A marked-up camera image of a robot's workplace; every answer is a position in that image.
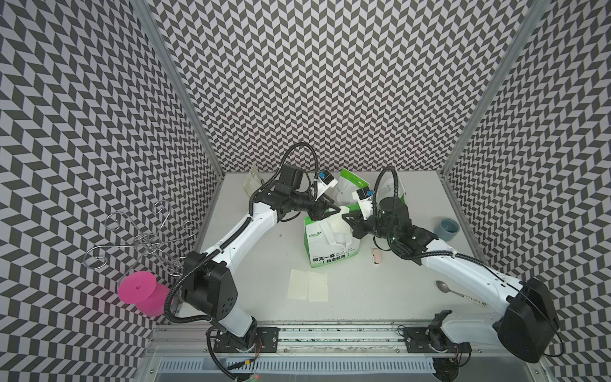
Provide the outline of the pink stapler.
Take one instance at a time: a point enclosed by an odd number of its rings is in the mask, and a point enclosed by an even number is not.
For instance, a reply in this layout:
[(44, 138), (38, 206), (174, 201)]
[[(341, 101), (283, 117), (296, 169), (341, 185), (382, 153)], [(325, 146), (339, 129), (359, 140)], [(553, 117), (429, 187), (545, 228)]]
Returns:
[(380, 249), (372, 249), (372, 260), (375, 265), (380, 265), (382, 263), (382, 251), (380, 251)]

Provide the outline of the navy and cream tote bag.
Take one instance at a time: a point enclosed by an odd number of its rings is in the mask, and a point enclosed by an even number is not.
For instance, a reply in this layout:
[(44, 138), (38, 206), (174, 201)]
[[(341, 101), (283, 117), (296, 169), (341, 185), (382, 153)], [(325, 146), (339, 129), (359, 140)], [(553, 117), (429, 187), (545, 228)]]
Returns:
[(263, 186), (264, 183), (265, 181), (259, 172), (259, 167), (253, 165), (248, 171), (248, 175), (243, 183), (243, 188), (248, 197), (251, 197), (251, 195)]

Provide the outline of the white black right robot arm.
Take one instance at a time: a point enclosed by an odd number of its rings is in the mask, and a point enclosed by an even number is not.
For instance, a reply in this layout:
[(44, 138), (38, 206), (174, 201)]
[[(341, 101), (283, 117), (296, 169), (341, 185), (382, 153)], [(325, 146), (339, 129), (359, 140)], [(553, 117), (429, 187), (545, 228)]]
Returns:
[(547, 356), (552, 340), (560, 336), (560, 322), (547, 285), (536, 278), (523, 281), (498, 272), (413, 224), (407, 205), (399, 197), (396, 169), (390, 166), (382, 172), (392, 176), (391, 196), (377, 198), (381, 178), (377, 178), (373, 187), (353, 191), (359, 208), (342, 217), (353, 236), (361, 239), (370, 235), (386, 240), (388, 250), (399, 259), (445, 275), (494, 312), (491, 318), (483, 314), (461, 318), (451, 310), (437, 314), (429, 330), (430, 347), (442, 353), (447, 341), (501, 345), (532, 364)]

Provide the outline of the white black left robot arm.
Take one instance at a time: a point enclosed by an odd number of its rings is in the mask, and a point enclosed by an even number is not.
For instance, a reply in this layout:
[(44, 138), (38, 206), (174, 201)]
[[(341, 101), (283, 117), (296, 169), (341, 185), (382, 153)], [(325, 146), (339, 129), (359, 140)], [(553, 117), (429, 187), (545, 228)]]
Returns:
[[(301, 190), (304, 169), (287, 164), (299, 148), (310, 151), (314, 175)], [(164, 316), (174, 324), (205, 321), (213, 329), (226, 332), (237, 349), (250, 350), (256, 343), (257, 321), (239, 307), (234, 275), (246, 254), (286, 214), (305, 212), (313, 221), (339, 213), (326, 191), (334, 178), (321, 170), (315, 150), (309, 143), (291, 145), (278, 170), (249, 197), (243, 219), (207, 251), (186, 256), (181, 278), (170, 289), (164, 302)]]

